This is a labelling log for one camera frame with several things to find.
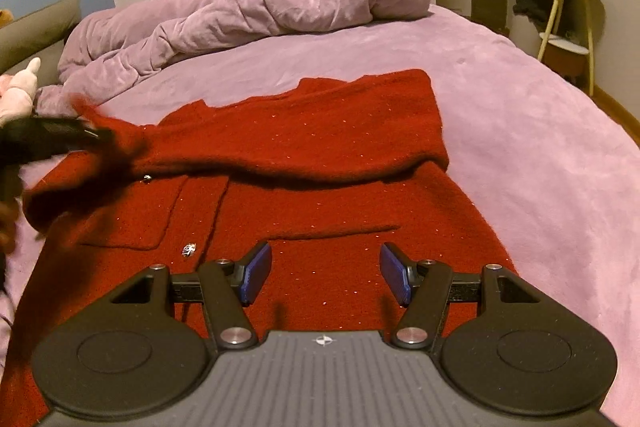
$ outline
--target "plush toy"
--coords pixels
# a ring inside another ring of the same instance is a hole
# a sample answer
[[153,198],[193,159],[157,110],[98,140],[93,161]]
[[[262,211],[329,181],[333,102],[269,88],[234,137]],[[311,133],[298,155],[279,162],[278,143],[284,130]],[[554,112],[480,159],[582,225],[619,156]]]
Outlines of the plush toy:
[[14,21],[14,14],[9,10],[0,10],[0,28],[7,26],[9,22]]
[[39,69],[40,59],[34,58],[25,70],[14,76],[0,76],[0,127],[8,120],[29,116],[33,112]]

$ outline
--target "human hand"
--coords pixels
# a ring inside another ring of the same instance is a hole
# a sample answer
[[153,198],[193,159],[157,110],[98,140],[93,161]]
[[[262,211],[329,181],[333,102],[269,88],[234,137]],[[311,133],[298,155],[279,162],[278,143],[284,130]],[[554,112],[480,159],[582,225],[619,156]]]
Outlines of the human hand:
[[18,202],[12,200],[0,203],[0,248],[2,253],[15,250],[15,222],[18,220]]

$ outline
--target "metal screw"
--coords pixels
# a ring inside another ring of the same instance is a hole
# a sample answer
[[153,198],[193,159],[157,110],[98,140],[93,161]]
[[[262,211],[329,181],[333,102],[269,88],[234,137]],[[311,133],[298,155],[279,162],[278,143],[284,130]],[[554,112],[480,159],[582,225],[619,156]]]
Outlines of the metal screw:
[[183,257],[190,257],[191,254],[193,252],[196,251],[196,244],[195,243],[188,243],[186,245],[184,245],[184,248],[182,248],[182,256]]
[[220,339],[235,346],[250,341],[252,336],[251,331],[240,327],[226,328],[220,333]]
[[420,344],[428,338],[428,334],[422,328],[402,328],[396,333],[396,338],[405,344]]

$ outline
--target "gray ribbed plate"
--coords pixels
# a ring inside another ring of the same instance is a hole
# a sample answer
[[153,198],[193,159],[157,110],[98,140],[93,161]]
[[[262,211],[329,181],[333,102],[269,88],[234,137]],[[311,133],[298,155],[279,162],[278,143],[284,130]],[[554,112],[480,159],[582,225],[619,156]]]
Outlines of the gray ribbed plate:
[[114,423],[52,413],[43,427],[596,427],[597,413],[541,422],[506,418],[453,391],[424,353],[377,331],[271,331],[248,351],[220,356],[203,384],[146,418]]

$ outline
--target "bed headboard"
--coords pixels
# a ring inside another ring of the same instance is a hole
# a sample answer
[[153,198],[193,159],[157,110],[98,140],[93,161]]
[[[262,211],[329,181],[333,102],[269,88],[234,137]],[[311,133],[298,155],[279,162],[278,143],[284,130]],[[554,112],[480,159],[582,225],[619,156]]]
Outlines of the bed headboard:
[[80,0],[60,0],[0,28],[0,74],[16,73],[38,56],[38,85],[57,84],[65,40],[80,19]]

